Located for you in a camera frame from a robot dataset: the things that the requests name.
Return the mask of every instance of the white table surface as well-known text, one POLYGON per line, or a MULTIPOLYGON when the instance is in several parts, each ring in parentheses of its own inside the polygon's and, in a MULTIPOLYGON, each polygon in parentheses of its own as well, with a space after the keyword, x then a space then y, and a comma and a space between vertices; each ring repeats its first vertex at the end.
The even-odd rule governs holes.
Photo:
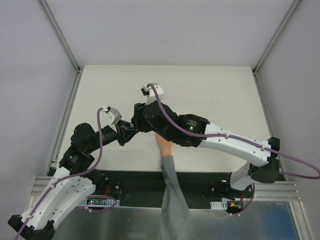
MULTIPOLYGON (((59 158, 70 146, 80 123, 98 130, 101 106, 118 109, 130 121, 135 103, 144 103, 143 84, 158 83, 163 103, 179 114, 195 114, 229 131, 254 139, 270 137, 250 67, 86 65, 62 142, 59 158)), ((101 115, 102 127, 106 125, 101 115)), ((174 145, 178 172, 233 172, 245 161, 213 149, 174 145)), ((95 159, 99 151, 92 153, 95 159)), ((161 171, 161 157, 153 132, 138 133, 125 146, 113 142, 103 148, 100 170, 161 171)))

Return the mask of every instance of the aluminum frame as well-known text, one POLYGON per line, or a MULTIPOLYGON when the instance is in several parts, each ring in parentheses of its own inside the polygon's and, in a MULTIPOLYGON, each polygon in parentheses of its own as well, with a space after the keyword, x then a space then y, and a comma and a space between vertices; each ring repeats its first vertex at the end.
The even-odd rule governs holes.
MULTIPOLYGON (((38 0, 38 2, 40 4, 45 16, 47 17, 47 19, 48 19, 48 21, 49 21, 49 23, 50 23, 50 25, 51 25, 56 37, 57 37, 57 39, 59 40, 59 42, 61 44, 61 47, 63 48, 64 52, 66 53, 66 55, 69 58, 71 64, 73 65, 73 67, 75 68, 75 70, 77 72, 77 75, 76 75, 76 78, 74 80, 73 86, 72 86, 72 88, 70 90, 70 94, 69 94, 69 97, 68 97, 67 104, 66 104, 66 106, 64 108, 62 120, 61 120, 61 123, 59 125, 58 134, 57 134, 55 143, 54 143, 54 145, 52 147, 52 150, 51 150, 50 163, 48 165, 48 171, 49 171, 50 168, 54 168, 55 167, 56 162, 57 162, 57 157, 58 157, 58 154, 59 154, 59 151, 60 151, 60 148, 61 148, 62 139, 63 139, 64 133, 66 131, 66 127, 67 127, 68 120, 69 120, 69 117, 70 117, 70 114, 71 114, 72 106, 73 106, 73 103, 74 103, 74 100, 75 100, 75 97, 76 97, 76 94, 77 94, 77 90, 78 90, 78 86, 79 86, 79 83, 80 83, 80 80, 81 80, 81 75, 82 75, 83 68, 80 68, 80 66, 78 65, 77 60, 75 59, 75 57, 74 57, 74 55, 73 55, 73 53, 72 53, 72 51, 71 51, 71 49, 70 49, 70 47, 69 47, 69 45, 67 43, 67 40, 65 39, 65 37, 64 37, 64 35, 63 35, 63 33, 62 33, 57 21, 56 21, 56 19, 54 17, 53 12, 51 11, 50 6, 47 3, 47 1, 46 0, 38 0)), ((273 136, 273 131, 272 131, 271 124, 270 124, 270 121, 269 121, 268 111, 267 111, 267 108, 266 108, 266 105, 265 105, 265 102, 264 102, 264 98, 263 98, 263 95, 262 95, 260 87, 259 87, 259 83, 258 83, 259 81, 257 79, 257 73, 261 69, 262 65, 264 64, 266 58, 268 57, 268 55, 270 54, 270 52, 272 51, 274 46, 277 44, 277 42, 278 42, 279 38, 281 37, 284 29, 288 25, 290 19, 294 15, 294 13, 297 11, 298 6, 300 5, 301 2, 302 2, 302 0, 293 0, 292 1, 292 4, 290 5, 290 7, 287 10, 285 16, 283 17, 281 23, 279 24, 279 26, 276 29, 275 33, 273 34, 271 40, 269 41, 268 45, 266 46, 262 56, 260 57, 258 63, 256 64, 256 67, 253 69, 253 76, 254 76, 254 79, 255 79, 256 86, 257 86, 259 98, 260 98, 260 101, 261 101, 261 106, 262 106, 262 109, 263 109, 263 112, 264 112, 264 115, 265 115, 265 119, 266 119, 266 122, 267 122, 267 127, 269 129, 269 133, 270 133, 271 136, 273 136)), ((35 194, 37 194, 40 191, 40 189, 42 188, 42 183, 48 181, 49 179, 50 179, 50 177, 37 177, 35 185, 33 186, 33 189, 32 189, 32 193, 31 193, 31 196, 30 196, 29 203, 32 203, 34 201, 34 199, 36 198, 35 194)), ((260 191, 263 192, 264 190, 266 190, 266 189, 263 189, 263 188, 267 188, 267 191, 268 191, 267 196, 269 198, 268 201, 276 201, 276 199, 274 198, 275 196, 273 196, 273 197, 271 196, 271 193, 273 193, 273 191, 276 191, 276 189, 278 191, 295 191, 295 189, 296 189, 295 188, 296 187, 295 183, 286 182, 286 184, 288 184, 288 185, 293 184, 293 186, 291 185, 290 188, 285 189, 285 188, 279 188, 278 183, 277 184, 272 184, 270 186, 266 186, 264 184, 265 187, 261 186, 261 189, 259 189, 260 185, 257 184, 256 185, 256 192, 255 192, 255 195, 256 195, 255 201, 256 200, 261 201, 262 199, 267 199, 267 197, 265 195, 260 195, 260 191)), ((290 207, 291 207, 292 215, 293 215, 293 218, 294 218, 295 226, 296 226, 297 231, 298 231, 299 238, 301 240, 309 240, 309 239, 313 240, 313 239, 315 239, 315 237, 312 234, 309 221, 308 221, 308 219, 306 217, 306 213, 305 213, 305 210, 304 210, 303 203, 301 202, 301 197, 299 197, 299 194, 298 194, 299 193, 298 189, 296 190, 296 193, 297 194, 294 194, 294 196, 297 197, 297 199, 295 199, 295 198, 292 199, 292 201, 290 202, 290 207)))
MULTIPOLYGON (((37 176, 32 188, 32 201, 37 199, 51 180, 51 176, 37 176)), ((293 181, 276 181, 272 184, 255 183, 254 201, 290 202, 302 201, 297 184, 293 181)))

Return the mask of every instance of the reflective metal surface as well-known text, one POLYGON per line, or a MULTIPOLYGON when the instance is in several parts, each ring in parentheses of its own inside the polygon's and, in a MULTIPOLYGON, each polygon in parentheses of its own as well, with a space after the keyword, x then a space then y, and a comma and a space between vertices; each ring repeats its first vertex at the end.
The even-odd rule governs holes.
MULTIPOLYGON (((255 201, 240 216, 191 209, 196 240, 297 240, 287 202, 255 201)), ((160 208, 117 207, 101 213, 78 210, 65 218, 53 240, 156 240, 160 208)))

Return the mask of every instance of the red wire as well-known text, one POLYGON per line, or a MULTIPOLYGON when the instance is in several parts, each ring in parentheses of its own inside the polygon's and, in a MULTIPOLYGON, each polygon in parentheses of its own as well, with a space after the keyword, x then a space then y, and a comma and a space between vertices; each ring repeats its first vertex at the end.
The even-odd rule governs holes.
POLYGON ((240 203, 241 203, 242 207, 244 206, 244 203, 243 203, 244 198, 245 198, 245 195, 242 193, 241 194, 241 199, 240 199, 240 203))
POLYGON ((106 188, 105 188, 105 196, 108 196, 109 190, 110 190, 109 186, 106 186, 106 188))

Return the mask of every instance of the human hand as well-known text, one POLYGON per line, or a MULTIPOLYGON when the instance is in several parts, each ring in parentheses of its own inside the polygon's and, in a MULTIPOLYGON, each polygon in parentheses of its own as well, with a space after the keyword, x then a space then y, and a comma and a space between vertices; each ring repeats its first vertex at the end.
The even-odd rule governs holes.
POLYGON ((163 158, 171 156, 171 148, 172 148, 173 142, 165 140, 158 133, 155 133, 155 139, 160 148, 161 156, 163 158))

